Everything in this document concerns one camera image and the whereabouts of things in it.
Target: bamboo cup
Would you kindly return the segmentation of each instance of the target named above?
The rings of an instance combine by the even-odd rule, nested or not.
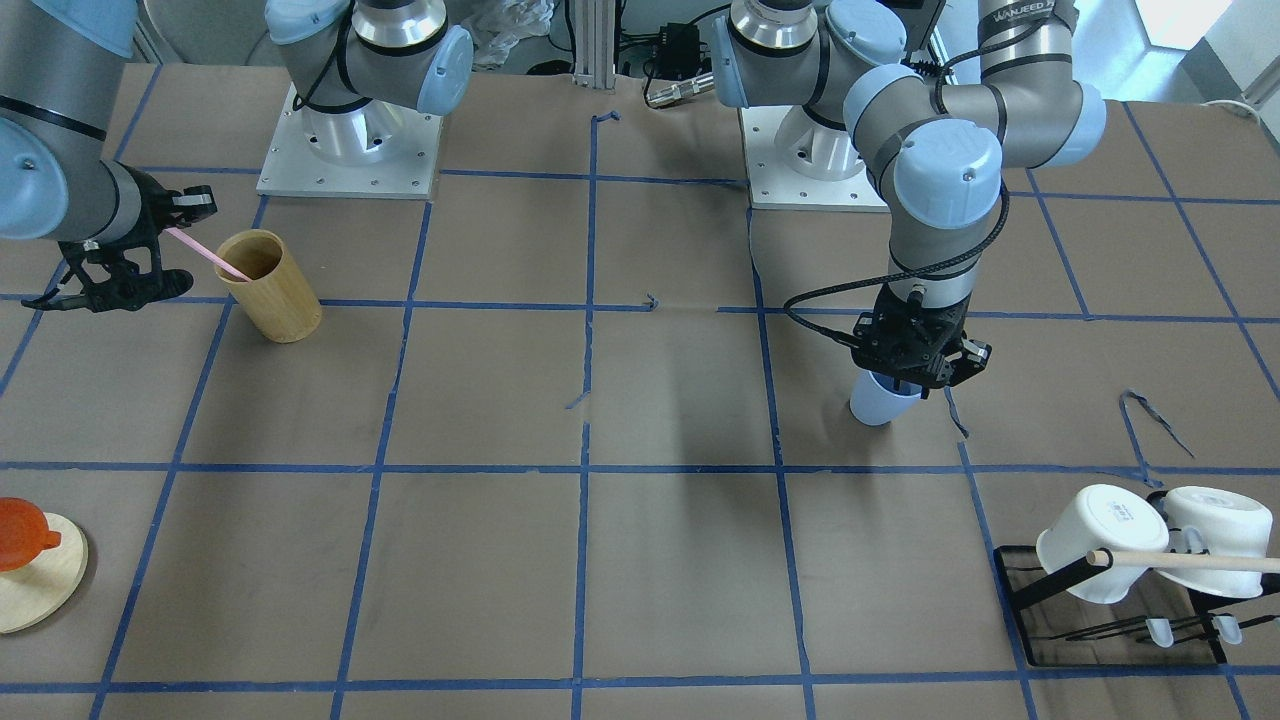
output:
[[[266,340],[297,342],[320,324],[316,293],[284,241],[274,233],[261,229],[237,233],[218,249],[218,256],[252,278],[251,282],[237,281],[220,268],[215,269]]]

